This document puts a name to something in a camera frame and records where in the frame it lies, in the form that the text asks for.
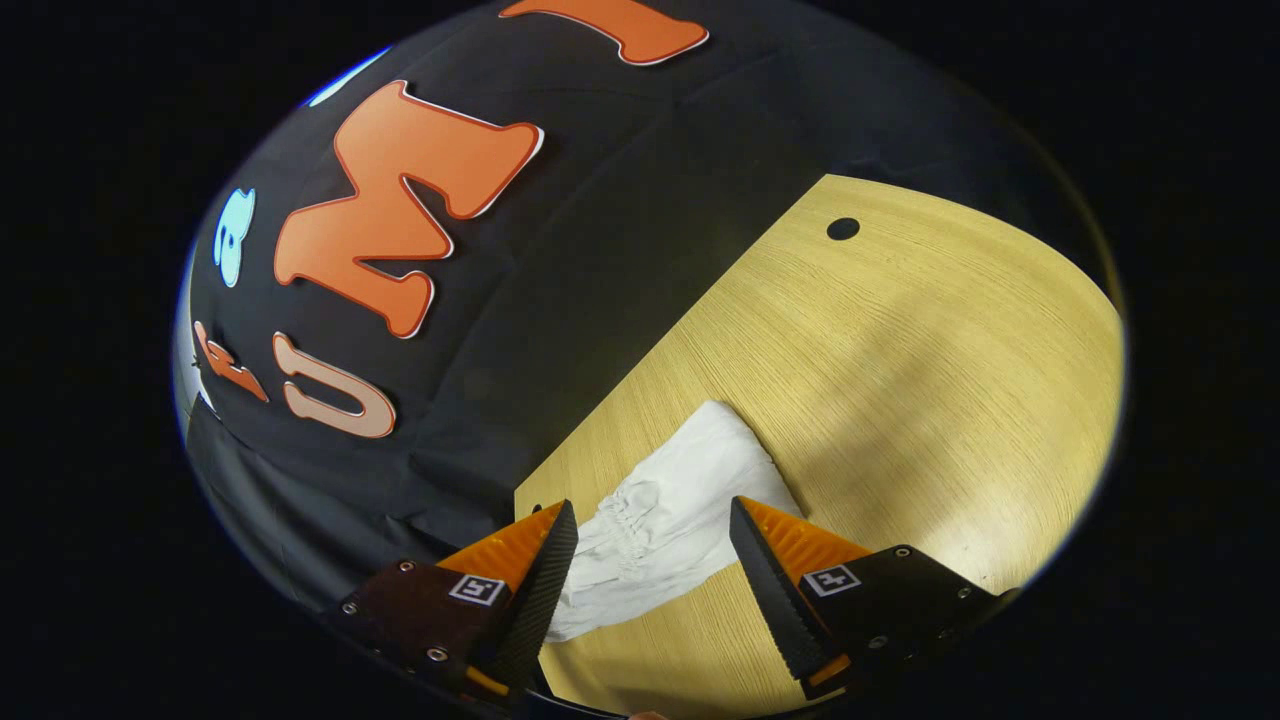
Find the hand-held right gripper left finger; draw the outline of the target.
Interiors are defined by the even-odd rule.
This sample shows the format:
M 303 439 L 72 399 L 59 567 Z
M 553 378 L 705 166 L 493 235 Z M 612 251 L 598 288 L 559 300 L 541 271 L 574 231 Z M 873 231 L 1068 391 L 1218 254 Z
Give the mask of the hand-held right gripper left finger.
M 530 687 L 579 543 L 568 500 L 439 562 L 398 559 L 335 603 L 335 633 L 462 703 Z

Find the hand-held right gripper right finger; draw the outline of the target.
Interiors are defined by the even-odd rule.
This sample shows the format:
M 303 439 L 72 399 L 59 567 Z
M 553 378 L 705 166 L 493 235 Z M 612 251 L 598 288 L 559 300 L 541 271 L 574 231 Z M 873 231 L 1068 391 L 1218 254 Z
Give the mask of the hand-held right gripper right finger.
M 910 544 L 870 551 L 745 496 L 732 500 L 730 538 L 808 700 L 888 685 L 924 667 L 1020 592 L 991 593 Z

